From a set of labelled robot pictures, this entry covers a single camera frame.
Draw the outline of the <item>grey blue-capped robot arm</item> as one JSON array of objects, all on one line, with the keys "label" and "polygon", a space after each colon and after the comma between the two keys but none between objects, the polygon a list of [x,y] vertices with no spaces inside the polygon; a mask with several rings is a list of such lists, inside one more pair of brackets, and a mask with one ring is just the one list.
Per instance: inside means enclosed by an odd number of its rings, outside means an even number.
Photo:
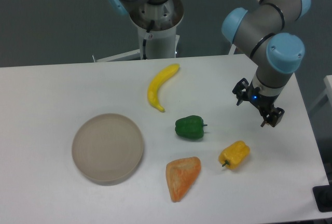
[{"label": "grey blue-capped robot arm", "polygon": [[[287,24],[305,15],[311,0],[257,0],[259,7],[249,12],[236,8],[224,19],[221,32],[256,65],[252,81],[241,79],[233,93],[239,103],[248,101],[263,118],[276,126],[284,110],[274,102],[299,68],[305,46],[295,35],[284,33]],[[120,15],[129,15],[137,27],[141,59],[174,58],[176,28],[183,19],[180,0],[109,0]]]}]

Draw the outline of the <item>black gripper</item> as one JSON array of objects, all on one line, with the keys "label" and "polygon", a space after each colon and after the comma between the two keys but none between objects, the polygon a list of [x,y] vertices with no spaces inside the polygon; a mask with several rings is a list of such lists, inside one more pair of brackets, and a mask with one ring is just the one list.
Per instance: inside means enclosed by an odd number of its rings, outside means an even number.
[{"label": "black gripper", "polygon": [[283,118],[284,109],[274,106],[274,102],[278,98],[278,88],[268,87],[259,79],[252,79],[248,86],[248,81],[242,78],[237,82],[232,93],[236,96],[236,105],[249,101],[260,111],[260,115],[263,117],[261,127],[265,125],[275,127]]}]

